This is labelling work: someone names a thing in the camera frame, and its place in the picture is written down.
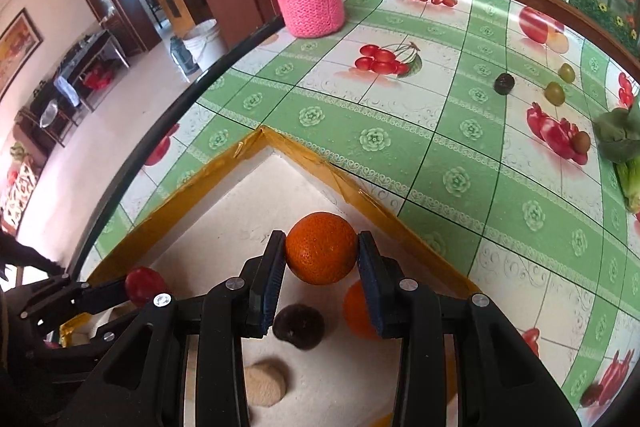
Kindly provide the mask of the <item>large orange mandarin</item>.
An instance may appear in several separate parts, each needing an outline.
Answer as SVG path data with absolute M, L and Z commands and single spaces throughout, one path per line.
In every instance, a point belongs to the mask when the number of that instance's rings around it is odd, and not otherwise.
M 357 337 L 369 340 L 381 340 L 374 328 L 367 305 L 366 296 L 360 281 L 350 286 L 342 303 L 343 319 L 349 330 Z

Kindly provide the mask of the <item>red tomato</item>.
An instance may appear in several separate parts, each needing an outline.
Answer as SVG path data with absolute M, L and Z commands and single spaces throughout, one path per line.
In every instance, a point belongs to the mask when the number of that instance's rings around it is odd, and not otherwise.
M 160 273 L 148 267 L 139 267 L 126 276 L 126 294 L 129 300 L 141 308 L 158 294 L 168 293 L 169 289 Z

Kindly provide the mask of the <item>beige sugarcane chunk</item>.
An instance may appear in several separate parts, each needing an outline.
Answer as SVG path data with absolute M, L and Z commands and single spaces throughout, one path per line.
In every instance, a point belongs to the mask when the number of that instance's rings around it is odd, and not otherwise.
M 288 368 L 280 361 L 244 367 L 245 393 L 251 407 L 273 407 L 288 393 Z

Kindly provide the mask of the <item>dark plum upper tray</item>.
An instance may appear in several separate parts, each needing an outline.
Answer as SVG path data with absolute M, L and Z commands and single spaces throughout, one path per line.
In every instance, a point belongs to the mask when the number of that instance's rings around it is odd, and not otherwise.
M 326 332 L 322 314 L 303 303 L 283 308 L 272 324 L 273 335 L 299 350 L 317 347 Z

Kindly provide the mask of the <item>white foam tray yellow tape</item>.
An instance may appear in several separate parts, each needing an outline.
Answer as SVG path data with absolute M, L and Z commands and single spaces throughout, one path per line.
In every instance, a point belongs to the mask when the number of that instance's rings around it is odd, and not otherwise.
M 363 276 L 378 330 L 401 340 L 400 369 L 392 420 L 397 426 L 441 426 L 447 420 L 454 383 L 454 351 L 446 345 L 440 299 L 463 303 L 472 283 L 412 234 L 385 207 L 359 190 L 307 147 L 261 127 L 212 160 L 127 235 L 90 275 L 91 285 L 125 275 L 172 231 L 226 176 L 265 148 L 288 156 L 341 193 L 375 228 L 396 241 L 426 271 L 425 282 L 401 272 L 397 260 L 378 251 L 373 235 L 356 237 L 354 267 Z M 167 413 L 182 386 L 186 359 L 175 352 L 182 336 L 198 336 L 196 420 L 203 426 L 244 426 L 248 408 L 242 340 L 270 329 L 288 262 L 286 236 L 273 231 L 262 255 L 246 260 L 231 277 L 202 297 L 158 296 L 145 305 L 122 337 L 107 350 L 63 412 L 65 426 L 168 426 Z

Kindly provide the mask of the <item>dark small fruit far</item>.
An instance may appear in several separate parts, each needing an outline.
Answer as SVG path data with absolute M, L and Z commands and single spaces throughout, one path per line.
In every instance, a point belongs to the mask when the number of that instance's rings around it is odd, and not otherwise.
M 494 82 L 494 90 L 500 95 L 508 95 L 514 88 L 515 79 L 508 72 L 500 74 Z

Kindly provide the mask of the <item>brownish olive fruit near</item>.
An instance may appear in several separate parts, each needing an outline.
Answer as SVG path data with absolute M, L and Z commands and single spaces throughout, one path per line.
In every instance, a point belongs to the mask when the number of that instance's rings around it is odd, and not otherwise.
M 590 135 L 585 131 L 578 131 L 572 136 L 572 147 L 578 155 L 586 155 L 591 146 Z

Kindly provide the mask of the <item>white plastic bucket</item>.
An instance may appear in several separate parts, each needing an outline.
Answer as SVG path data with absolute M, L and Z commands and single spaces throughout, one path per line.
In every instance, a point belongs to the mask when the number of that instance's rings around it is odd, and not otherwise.
M 194 26 L 184 35 L 182 41 L 202 72 L 209 69 L 228 52 L 220 26 L 213 18 Z

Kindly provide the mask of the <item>dark glass jug on floor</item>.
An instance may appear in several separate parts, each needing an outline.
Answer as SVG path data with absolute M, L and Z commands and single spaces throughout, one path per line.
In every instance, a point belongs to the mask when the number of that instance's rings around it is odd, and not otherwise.
M 198 64 L 193 61 L 192 54 L 186 48 L 184 42 L 177 36 L 172 36 L 169 41 L 171 58 L 186 76 L 193 75 L 198 70 Z

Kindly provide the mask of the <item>green olive fruit middle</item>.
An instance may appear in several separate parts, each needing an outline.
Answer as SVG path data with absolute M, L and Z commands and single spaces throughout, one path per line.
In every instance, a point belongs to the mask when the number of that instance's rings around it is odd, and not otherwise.
M 564 89 L 555 81 L 550 81 L 544 88 L 544 97 L 555 107 L 562 106 L 566 100 Z

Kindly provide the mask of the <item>green olive fruit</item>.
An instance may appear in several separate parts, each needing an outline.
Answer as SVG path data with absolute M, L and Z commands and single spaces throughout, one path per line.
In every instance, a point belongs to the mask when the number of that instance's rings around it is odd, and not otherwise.
M 558 69 L 558 76 L 566 83 L 574 83 L 576 72 L 572 65 L 563 63 Z
M 555 81 L 550 81 L 544 88 L 544 97 L 555 107 L 562 106 L 566 100 L 564 89 Z

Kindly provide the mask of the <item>green olive fruit far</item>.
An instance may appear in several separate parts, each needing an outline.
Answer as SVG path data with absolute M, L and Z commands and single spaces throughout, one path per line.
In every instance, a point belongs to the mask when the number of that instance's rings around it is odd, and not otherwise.
M 576 72 L 572 65 L 563 63 L 558 69 L 558 76 L 566 83 L 574 83 Z

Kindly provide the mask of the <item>green leafy bok choy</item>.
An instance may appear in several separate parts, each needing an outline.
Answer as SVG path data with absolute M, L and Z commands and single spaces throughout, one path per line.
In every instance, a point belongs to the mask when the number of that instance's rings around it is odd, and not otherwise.
M 600 154 L 614 164 L 627 210 L 639 212 L 639 99 L 592 122 Z

